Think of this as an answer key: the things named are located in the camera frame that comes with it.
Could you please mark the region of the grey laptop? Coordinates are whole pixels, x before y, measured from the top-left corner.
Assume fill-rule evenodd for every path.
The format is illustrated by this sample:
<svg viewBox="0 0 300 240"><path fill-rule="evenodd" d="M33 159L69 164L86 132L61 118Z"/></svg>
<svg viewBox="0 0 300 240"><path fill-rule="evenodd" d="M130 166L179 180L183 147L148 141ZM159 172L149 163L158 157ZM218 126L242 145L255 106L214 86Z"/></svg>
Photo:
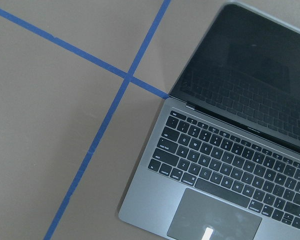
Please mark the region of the grey laptop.
<svg viewBox="0 0 300 240"><path fill-rule="evenodd" d="M240 2L221 7L118 217L169 240L300 240L300 30Z"/></svg>

